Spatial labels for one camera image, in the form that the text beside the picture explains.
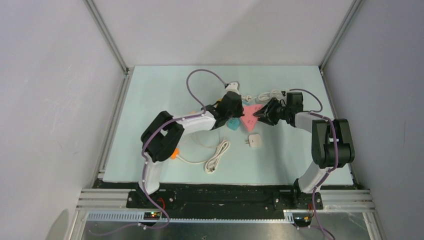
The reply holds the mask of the orange power strip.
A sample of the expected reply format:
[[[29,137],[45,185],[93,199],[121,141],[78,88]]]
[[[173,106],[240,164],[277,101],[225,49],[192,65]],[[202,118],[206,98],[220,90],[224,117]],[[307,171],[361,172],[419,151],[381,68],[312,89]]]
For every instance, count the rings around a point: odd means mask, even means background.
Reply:
[[[176,148],[169,158],[172,160],[175,160],[179,156],[179,153],[180,153],[179,148]]]

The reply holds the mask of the pink triangular power strip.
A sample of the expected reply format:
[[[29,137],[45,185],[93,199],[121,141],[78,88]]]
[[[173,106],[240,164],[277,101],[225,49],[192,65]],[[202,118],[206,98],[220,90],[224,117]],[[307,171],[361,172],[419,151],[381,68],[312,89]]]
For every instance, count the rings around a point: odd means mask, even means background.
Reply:
[[[243,106],[243,116],[240,117],[241,124],[247,132],[252,132],[258,122],[258,117],[254,113],[263,108],[263,104],[253,104]]]

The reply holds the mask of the white plug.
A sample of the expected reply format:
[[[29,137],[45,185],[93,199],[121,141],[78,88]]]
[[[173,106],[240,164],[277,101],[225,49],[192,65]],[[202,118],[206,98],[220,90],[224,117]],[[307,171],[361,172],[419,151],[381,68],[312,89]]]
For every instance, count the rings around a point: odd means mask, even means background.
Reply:
[[[261,148],[263,145],[262,137],[257,133],[248,135],[245,143],[253,149]]]

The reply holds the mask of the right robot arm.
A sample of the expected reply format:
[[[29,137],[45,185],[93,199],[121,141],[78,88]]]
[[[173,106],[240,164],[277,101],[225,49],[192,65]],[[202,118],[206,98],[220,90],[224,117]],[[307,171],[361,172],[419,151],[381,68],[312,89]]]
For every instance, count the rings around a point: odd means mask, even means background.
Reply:
[[[355,148],[347,119],[331,119],[318,110],[304,109],[304,89],[294,88],[278,100],[269,102],[253,115],[262,123],[275,126],[279,121],[311,134],[312,162],[305,173],[297,178],[290,195],[291,204],[303,209],[332,172],[355,159]]]

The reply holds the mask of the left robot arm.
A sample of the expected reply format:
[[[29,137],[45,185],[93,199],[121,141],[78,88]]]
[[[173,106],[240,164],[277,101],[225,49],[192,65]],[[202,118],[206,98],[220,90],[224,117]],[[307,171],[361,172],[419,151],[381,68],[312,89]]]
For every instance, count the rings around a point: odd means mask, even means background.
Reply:
[[[173,155],[183,136],[221,128],[229,119],[242,117],[243,111],[241,95],[228,91],[217,103],[202,106],[200,112],[179,117],[160,112],[140,137],[145,162],[138,182],[142,189],[138,201],[145,208],[157,204],[162,162]]]

